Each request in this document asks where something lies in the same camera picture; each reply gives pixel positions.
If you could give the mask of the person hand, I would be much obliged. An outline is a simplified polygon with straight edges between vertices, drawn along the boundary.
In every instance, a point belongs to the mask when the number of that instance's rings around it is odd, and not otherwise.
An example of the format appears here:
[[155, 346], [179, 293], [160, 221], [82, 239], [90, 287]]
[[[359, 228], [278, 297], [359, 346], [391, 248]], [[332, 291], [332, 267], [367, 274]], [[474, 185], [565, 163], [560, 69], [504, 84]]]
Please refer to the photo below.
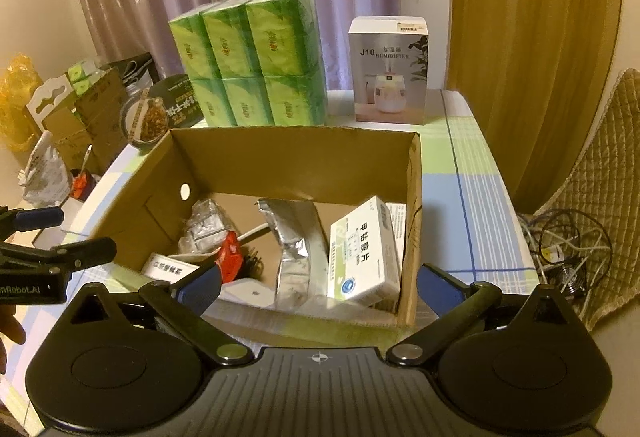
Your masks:
[[[15, 318], [16, 307], [13, 305], [2, 305], [0, 308], [0, 332], [13, 344], [23, 345], [26, 342], [26, 332], [24, 327]], [[6, 373], [6, 361], [8, 352], [6, 345], [0, 342], [0, 373]]]

